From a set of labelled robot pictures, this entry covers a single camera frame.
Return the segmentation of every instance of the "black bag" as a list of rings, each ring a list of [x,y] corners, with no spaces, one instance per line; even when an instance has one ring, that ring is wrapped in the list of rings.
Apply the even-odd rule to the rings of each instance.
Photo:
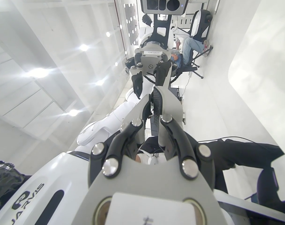
[[[28,178],[13,164],[0,161],[0,210]]]

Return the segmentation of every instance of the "camera lens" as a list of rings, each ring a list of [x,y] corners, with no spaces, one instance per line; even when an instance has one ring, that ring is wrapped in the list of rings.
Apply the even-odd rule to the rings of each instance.
[[[158,0],[147,0],[147,8],[150,10],[158,10]]]
[[[175,11],[179,8],[180,2],[178,0],[169,0],[166,7],[170,11]]]
[[[159,9],[165,10],[166,7],[166,0],[159,0]]]

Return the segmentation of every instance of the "silver screw head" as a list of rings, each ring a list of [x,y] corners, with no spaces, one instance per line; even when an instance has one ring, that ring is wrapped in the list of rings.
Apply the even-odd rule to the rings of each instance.
[[[209,157],[211,155],[211,150],[207,145],[201,144],[199,146],[200,154],[204,157]]]
[[[169,123],[172,119],[173,119],[172,116],[167,113],[161,116],[161,120],[165,123]]]
[[[118,169],[118,161],[115,158],[107,159],[102,167],[103,174],[107,177],[115,174],[117,169]]]
[[[125,123],[122,123],[121,127],[120,127],[120,131],[123,131],[124,129],[126,129],[127,125]]]
[[[182,162],[182,169],[188,177],[195,178],[198,176],[198,165],[191,159],[186,159]]]
[[[135,126],[135,127],[140,126],[141,123],[142,123],[142,121],[141,121],[140,118],[136,118],[136,119],[133,119],[133,120],[132,120],[132,124],[133,124],[133,126]]]
[[[96,145],[93,146],[91,153],[93,155],[99,155],[104,151],[105,145],[102,142],[97,143]]]

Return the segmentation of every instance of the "jarvis logo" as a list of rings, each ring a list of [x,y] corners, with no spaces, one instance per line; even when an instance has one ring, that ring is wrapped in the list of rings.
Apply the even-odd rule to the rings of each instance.
[[[14,204],[12,205],[12,209],[18,209],[21,206],[21,202],[23,200],[25,200],[28,196],[30,195],[29,191],[25,191],[23,192],[22,195],[19,196],[19,198],[17,199],[17,201],[14,202]]]
[[[25,191],[22,193],[22,195],[19,196],[19,198],[14,202],[12,205],[12,209],[18,210],[15,214],[15,218],[13,218],[12,225],[15,224],[17,219],[20,217],[20,215],[23,213],[23,211],[26,209],[27,205],[33,200],[33,198],[37,195],[37,193],[43,188],[45,184],[41,183],[34,192]]]

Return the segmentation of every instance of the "white floor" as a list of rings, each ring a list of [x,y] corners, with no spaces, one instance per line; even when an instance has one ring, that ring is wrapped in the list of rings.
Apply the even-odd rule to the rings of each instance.
[[[196,140],[224,136],[242,136],[257,142],[276,144],[254,113],[228,80],[229,66],[242,42],[261,0],[221,0],[214,15],[209,41],[214,49],[207,58],[196,63],[201,67],[200,79],[183,74],[175,83],[184,93],[186,125],[184,130]],[[208,9],[214,10],[209,3]],[[256,192],[260,169],[237,167],[225,171],[231,195],[246,198]]]

